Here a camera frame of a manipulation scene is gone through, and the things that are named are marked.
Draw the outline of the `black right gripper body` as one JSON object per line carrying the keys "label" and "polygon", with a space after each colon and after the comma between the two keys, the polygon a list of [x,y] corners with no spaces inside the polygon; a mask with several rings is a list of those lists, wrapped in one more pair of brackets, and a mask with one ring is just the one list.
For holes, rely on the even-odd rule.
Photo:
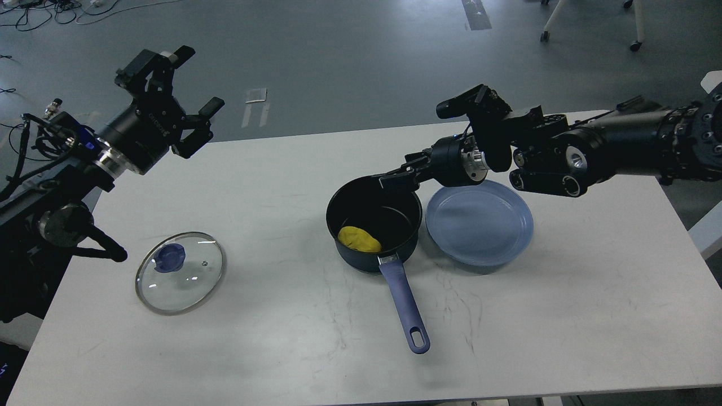
{"label": "black right gripper body", "polygon": [[472,136],[447,136],[423,149],[428,160],[420,169],[420,182],[436,180],[444,187],[480,184],[480,169],[474,163],[477,145]]}

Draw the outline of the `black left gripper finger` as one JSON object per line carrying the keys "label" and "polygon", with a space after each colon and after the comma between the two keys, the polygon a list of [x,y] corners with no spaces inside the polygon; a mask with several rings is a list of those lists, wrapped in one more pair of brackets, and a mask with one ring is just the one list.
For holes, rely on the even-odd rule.
{"label": "black left gripper finger", "polygon": [[175,70],[187,62],[196,51],[190,46],[181,46],[173,53],[155,53],[144,49],[124,68],[116,71],[115,84],[126,90],[132,97],[129,108],[150,103],[179,105],[173,96]]}
{"label": "black left gripper finger", "polygon": [[198,113],[182,116],[178,129],[181,132],[191,130],[191,133],[188,136],[181,137],[171,146],[173,153],[188,159],[210,142],[213,138],[210,120],[224,105],[224,100],[213,97]]}

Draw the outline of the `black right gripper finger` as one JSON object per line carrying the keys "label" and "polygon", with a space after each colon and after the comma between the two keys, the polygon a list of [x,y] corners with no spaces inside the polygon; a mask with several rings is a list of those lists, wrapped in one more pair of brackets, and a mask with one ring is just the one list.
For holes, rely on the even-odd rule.
{"label": "black right gripper finger", "polygon": [[425,167],[402,166],[379,175],[384,190],[418,190],[420,184],[431,180],[433,173]]}
{"label": "black right gripper finger", "polygon": [[419,152],[406,154],[406,155],[404,155],[404,159],[405,159],[404,169],[405,170],[420,170],[423,167],[430,165],[431,158],[432,158],[431,150],[422,150]]}

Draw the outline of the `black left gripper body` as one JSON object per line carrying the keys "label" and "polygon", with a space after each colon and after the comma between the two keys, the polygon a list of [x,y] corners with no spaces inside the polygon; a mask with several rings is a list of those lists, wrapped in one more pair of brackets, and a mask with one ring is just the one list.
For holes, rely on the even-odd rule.
{"label": "black left gripper body", "polygon": [[180,141],[185,115],[172,95],[144,94],[103,126],[97,137],[124,156],[129,170],[145,175]]}

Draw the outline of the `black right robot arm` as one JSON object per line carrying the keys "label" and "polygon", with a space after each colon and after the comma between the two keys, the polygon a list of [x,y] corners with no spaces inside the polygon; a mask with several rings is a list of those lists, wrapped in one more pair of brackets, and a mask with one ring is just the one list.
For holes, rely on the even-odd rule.
{"label": "black right robot arm", "polygon": [[461,134],[406,155],[399,169],[377,175],[387,192],[414,192],[434,179],[444,187],[483,182],[509,173],[521,192],[578,197],[615,175],[675,180],[720,180],[720,85],[702,101],[671,108],[636,96],[588,119],[545,115],[536,106],[514,112],[480,84],[436,107],[441,119],[466,116]]}

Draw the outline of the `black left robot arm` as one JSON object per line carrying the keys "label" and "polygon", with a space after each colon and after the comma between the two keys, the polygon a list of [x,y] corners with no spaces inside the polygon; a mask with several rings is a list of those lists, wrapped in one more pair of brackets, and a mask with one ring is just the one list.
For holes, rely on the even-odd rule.
{"label": "black left robot arm", "polygon": [[83,200],[110,192],[126,171],[144,175],[168,152],[189,158],[212,140],[224,100],[188,114],[173,95],[175,71],[194,54],[141,51],[115,79],[131,103],[98,131],[62,112],[60,99],[43,117],[23,114],[18,162],[2,190],[2,322],[43,319],[72,257],[128,258]]}

